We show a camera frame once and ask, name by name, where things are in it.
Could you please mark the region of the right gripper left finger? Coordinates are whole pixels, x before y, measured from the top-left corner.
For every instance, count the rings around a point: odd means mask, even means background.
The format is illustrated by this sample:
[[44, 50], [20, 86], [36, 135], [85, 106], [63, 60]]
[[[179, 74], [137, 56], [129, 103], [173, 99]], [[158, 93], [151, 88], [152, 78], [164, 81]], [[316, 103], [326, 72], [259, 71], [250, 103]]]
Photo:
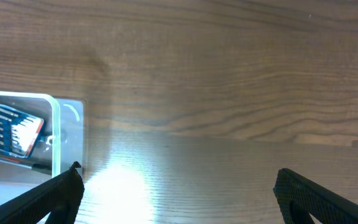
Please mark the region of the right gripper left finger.
[[0, 224], [46, 223], [73, 224], [85, 191], [75, 161], [60, 175], [0, 205]]

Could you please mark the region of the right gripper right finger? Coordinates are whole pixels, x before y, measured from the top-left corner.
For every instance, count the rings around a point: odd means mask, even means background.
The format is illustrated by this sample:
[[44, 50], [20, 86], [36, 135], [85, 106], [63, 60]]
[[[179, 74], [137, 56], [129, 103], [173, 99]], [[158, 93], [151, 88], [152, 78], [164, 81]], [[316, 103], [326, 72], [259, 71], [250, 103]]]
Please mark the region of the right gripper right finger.
[[313, 218], [321, 223], [358, 224], [358, 204], [290, 169], [278, 171], [273, 192], [286, 224], [313, 223]]

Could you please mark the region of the blue precision screwdriver set case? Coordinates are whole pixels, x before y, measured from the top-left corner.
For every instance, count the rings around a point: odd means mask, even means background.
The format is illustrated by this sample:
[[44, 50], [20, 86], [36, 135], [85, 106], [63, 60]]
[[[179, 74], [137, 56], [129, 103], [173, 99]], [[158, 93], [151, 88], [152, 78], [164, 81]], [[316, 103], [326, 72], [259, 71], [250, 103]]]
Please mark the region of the blue precision screwdriver set case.
[[0, 104], [0, 152], [13, 157], [29, 157], [44, 125], [42, 118]]

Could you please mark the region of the steel claw hammer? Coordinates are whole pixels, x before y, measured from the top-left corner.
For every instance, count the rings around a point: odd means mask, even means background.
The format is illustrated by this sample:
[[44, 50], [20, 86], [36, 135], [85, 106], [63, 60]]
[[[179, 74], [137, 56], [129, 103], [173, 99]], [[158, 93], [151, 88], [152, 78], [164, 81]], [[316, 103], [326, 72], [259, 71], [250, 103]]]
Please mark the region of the steel claw hammer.
[[9, 164], [9, 165], [13, 165], [13, 166], [23, 167], [23, 168], [30, 169], [32, 171], [39, 172], [39, 173], [46, 174], [46, 175], [52, 174], [52, 167], [48, 164], [23, 162], [23, 161], [14, 159], [12, 157], [2, 156], [2, 155], [0, 155], [0, 162]]

